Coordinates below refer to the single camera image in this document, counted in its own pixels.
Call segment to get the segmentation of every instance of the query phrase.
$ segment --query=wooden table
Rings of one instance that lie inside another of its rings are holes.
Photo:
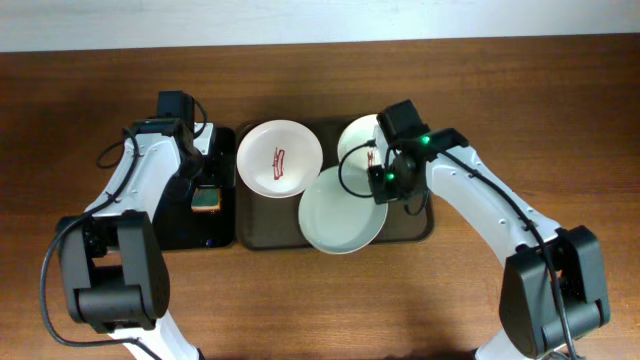
[[[195,95],[218,125],[378,112],[410,98],[455,127],[526,201],[604,252],[612,322],[577,342],[589,359],[640,354],[640,37],[0,54],[0,358],[121,359],[123,347],[56,344],[38,275],[53,227],[110,178],[96,155],[154,113],[157,92]],[[208,358],[384,358],[470,350],[500,328],[502,269],[444,201],[425,242],[348,256],[229,249],[168,253],[170,310]],[[71,339],[102,339],[50,308]]]

